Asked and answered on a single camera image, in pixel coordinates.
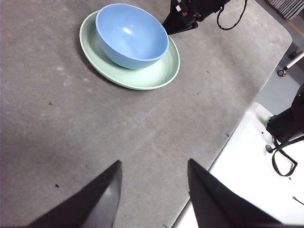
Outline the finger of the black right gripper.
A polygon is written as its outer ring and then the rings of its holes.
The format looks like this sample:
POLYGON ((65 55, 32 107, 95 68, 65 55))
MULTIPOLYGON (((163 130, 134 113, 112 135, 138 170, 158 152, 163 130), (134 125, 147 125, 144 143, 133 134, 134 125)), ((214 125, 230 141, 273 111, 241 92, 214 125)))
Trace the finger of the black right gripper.
POLYGON ((196 29, 198 23, 195 20, 195 15, 190 11, 171 10, 162 23, 168 35, 181 33, 184 31, 196 29))

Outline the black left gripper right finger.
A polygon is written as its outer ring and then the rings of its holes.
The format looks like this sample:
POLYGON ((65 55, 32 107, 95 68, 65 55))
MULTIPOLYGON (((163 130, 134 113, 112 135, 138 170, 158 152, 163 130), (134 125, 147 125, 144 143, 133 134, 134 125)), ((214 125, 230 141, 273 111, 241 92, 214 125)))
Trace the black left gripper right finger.
POLYGON ((195 160, 188 160, 189 194, 200 228, 283 228, 284 225, 241 198, 195 160))

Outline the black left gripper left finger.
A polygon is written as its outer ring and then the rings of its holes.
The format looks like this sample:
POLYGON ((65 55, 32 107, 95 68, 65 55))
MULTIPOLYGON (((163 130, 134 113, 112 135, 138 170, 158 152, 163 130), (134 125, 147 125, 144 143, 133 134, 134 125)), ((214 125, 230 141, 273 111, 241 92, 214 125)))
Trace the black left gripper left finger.
POLYGON ((72 197, 28 225, 29 228, 112 228, 122 187, 117 160, 72 197))

